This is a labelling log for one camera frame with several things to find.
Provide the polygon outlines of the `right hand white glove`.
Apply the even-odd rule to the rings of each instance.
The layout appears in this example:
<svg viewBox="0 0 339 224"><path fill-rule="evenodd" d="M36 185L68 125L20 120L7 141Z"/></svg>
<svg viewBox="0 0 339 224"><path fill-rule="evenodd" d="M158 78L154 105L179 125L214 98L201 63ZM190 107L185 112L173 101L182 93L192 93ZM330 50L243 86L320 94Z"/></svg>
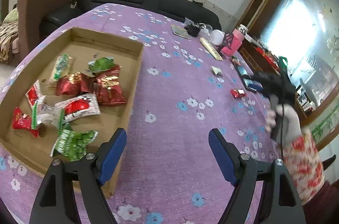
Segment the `right hand white glove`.
<svg viewBox="0 0 339 224"><path fill-rule="evenodd" d="M278 128L275 141L285 148L302 135L299 117L295 109L289 105L277 105L275 109L269 109L265 119L265 131L270 135Z"/></svg>

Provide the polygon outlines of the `floral sleeve right forearm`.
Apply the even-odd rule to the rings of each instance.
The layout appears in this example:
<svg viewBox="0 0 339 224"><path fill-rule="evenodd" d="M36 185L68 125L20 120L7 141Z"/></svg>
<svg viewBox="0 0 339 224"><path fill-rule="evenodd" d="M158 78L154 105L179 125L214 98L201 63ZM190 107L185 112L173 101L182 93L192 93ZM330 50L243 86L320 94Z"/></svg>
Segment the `floral sleeve right forearm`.
<svg viewBox="0 0 339 224"><path fill-rule="evenodd" d="M309 128L283 148L287 167L303 205L309 202L325 183L324 167Z"/></svg>

